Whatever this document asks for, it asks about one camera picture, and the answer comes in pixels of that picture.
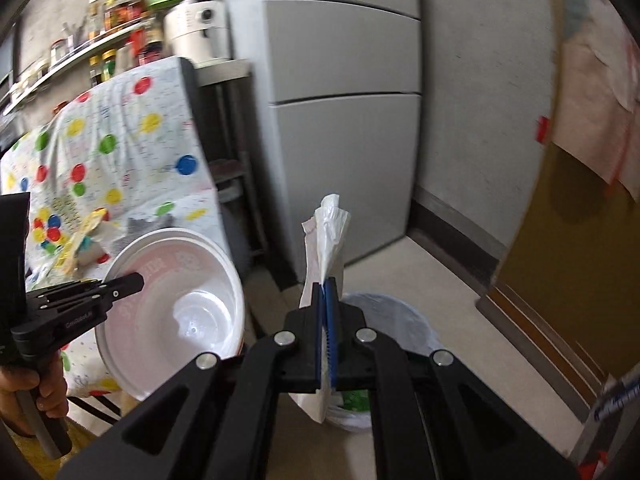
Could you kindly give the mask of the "person's left hand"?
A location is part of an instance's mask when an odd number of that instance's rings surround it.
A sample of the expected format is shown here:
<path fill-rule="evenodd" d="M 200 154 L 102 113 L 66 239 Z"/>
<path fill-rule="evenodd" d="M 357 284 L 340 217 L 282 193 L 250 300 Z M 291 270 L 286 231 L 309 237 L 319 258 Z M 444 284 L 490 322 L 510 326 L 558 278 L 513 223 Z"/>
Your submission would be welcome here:
<path fill-rule="evenodd" d="M 52 419 L 64 418 L 68 413 L 67 384 L 64 378 L 61 352 L 50 356 L 41 372 L 16 366 L 2 366 L 0 372 L 1 419 L 10 429 L 23 437 L 35 433 L 18 403 L 19 391 L 38 391 L 35 400 L 38 410 Z"/>

